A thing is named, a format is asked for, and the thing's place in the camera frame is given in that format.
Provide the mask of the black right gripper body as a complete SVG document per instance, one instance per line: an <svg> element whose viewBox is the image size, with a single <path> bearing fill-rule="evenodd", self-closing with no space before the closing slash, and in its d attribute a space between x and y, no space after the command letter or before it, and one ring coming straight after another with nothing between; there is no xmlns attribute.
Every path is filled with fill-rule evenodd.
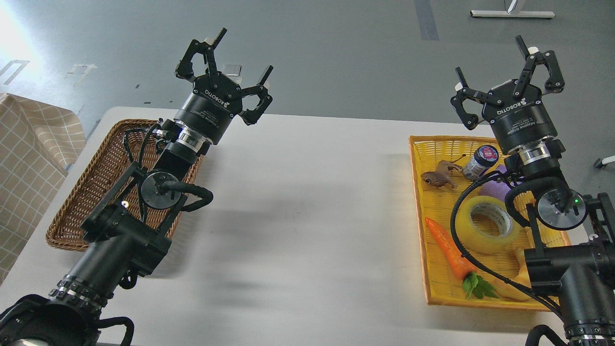
<svg viewBox="0 0 615 346"><path fill-rule="evenodd" d="M489 96L501 103L485 104L483 119L488 121L504 155L511 155L517 147L558 133L544 103L542 90L528 85L516 96L516 85L500 85L489 90Z"/></svg>

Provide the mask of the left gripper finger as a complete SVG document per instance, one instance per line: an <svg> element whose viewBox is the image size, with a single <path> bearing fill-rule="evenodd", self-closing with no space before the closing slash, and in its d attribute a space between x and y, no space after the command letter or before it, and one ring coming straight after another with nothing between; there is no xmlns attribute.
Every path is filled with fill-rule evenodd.
<svg viewBox="0 0 615 346"><path fill-rule="evenodd" d="M248 88L240 88L238 90L240 99L250 96L257 96L259 99L259 102L255 108L247 108L246 110L239 112L238 115L242 118L246 125L255 125L272 103L272 97L269 94L268 86L265 86L265 84L273 70L274 66L269 65L266 70L264 70L263 76L257 85Z"/></svg>
<svg viewBox="0 0 615 346"><path fill-rule="evenodd" d="M187 81L195 81L197 77L194 76L193 58L194 55L200 53L200 55L204 57L204 62L207 66L207 70L209 71L208 74L211 80L217 81L218 69L215 62L214 51L227 31L228 29L222 27L217 37L211 43L208 43L207 41L200 42L193 39L187 47L182 59L180 59L175 68L175 76Z"/></svg>

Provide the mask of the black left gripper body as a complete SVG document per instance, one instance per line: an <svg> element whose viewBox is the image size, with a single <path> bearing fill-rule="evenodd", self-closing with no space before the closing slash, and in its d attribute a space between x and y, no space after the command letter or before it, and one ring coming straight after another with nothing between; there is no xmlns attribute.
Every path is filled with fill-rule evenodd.
<svg viewBox="0 0 615 346"><path fill-rule="evenodd" d="M221 72L211 87L209 71L196 77L192 93L180 107L174 121L180 121L200 133L212 145L218 144L234 116L241 111L243 103L238 96L229 94L239 91L240 86Z"/></svg>

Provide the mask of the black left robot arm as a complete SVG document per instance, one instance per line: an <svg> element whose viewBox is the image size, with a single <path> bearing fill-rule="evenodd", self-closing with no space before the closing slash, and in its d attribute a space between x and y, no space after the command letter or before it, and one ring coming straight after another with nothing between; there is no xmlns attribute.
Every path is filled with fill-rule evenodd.
<svg viewBox="0 0 615 346"><path fill-rule="evenodd" d="M231 121L255 124L271 104L268 66L259 83L243 88L218 70L212 41L190 42L175 75L192 92L172 120L145 129L138 155L81 225L88 249L50 291L29 294L1 314L3 346L96 346L101 331L125 327L121 345L135 332L128 317L103 319L116 287L131 289L152 274L171 247L167 232L181 212L213 200L211 191L189 183L189 171L218 144Z"/></svg>

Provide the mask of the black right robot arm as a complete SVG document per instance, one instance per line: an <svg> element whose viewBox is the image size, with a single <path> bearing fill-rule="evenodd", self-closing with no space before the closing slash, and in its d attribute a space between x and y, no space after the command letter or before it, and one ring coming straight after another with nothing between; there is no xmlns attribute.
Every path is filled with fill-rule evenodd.
<svg viewBox="0 0 615 346"><path fill-rule="evenodd" d="M581 195L567 184L559 160L565 151L542 97L565 87L555 52L516 44L525 65L520 77L481 92L456 68L459 84L450 102L469 130L486 121L506 155L505 173L488 173L455 202L452 238L461 255L486 273L540 302L563 324L565 339L549 326L529 332L526 344L545 336L555 346L612 346L615 335L614 207L606 193ZM474 258L457 236L457 212L468 195L491 180L516 185L504 203L510 217L528 226L534 248L526 249L529 285L518 284Z"/></svg>

